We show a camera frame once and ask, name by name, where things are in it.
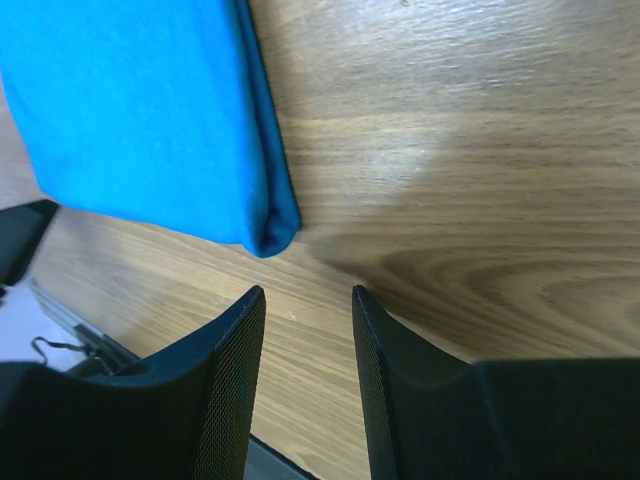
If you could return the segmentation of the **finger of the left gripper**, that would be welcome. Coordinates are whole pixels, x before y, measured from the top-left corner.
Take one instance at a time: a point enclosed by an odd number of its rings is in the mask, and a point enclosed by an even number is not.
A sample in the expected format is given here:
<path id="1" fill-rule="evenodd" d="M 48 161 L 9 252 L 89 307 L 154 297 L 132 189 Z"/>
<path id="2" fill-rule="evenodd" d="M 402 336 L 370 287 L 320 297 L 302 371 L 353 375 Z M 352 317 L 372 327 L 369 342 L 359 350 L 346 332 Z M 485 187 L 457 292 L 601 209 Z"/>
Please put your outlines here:
<path id="1" fill-rule="evenodd" d="M 1 284 L 18 283 L 31 264 L 59 205 L 38 200 L 1 211 Z"/>

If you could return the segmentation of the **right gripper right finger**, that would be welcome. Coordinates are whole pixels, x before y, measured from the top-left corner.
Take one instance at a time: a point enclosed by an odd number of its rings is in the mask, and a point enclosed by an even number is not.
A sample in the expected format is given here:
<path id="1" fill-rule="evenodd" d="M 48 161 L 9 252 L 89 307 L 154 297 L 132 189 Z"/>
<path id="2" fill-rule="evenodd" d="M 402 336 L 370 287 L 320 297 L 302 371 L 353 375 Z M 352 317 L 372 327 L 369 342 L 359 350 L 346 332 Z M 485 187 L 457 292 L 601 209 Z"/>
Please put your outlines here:
<path id="1" fill-rule="evenodd" d="M 635 479 L 635 358 L 466 363 L 363 287 L 353 334 L 375 479 Z"/>

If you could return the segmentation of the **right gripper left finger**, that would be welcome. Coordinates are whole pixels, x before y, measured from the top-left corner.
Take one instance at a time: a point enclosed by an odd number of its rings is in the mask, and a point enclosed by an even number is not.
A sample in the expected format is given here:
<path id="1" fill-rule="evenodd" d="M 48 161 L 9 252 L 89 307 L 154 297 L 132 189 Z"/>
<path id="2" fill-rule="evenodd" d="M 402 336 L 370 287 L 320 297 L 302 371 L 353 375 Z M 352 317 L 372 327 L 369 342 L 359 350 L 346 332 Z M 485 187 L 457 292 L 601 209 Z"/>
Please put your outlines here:
<path id="1" fill-rule="evenodd" d="M 112 375 L 1 366 L 5 479 L 240 479 L 265 329 L 253 287 L 215 320 Z"/>

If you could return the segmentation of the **blue t-shirt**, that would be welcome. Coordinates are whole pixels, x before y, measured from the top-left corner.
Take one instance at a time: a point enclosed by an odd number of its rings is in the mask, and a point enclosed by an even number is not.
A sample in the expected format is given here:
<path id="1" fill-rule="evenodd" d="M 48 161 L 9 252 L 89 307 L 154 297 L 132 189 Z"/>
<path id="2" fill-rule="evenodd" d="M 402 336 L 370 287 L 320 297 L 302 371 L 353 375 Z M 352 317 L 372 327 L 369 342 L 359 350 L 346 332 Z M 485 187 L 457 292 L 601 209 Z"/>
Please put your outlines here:
<path id="1" fill-rule="evenodd" d="M 1 78 L 59 203 L 267 258 L 301 226 L 245 1 L 5 1 Z"/>

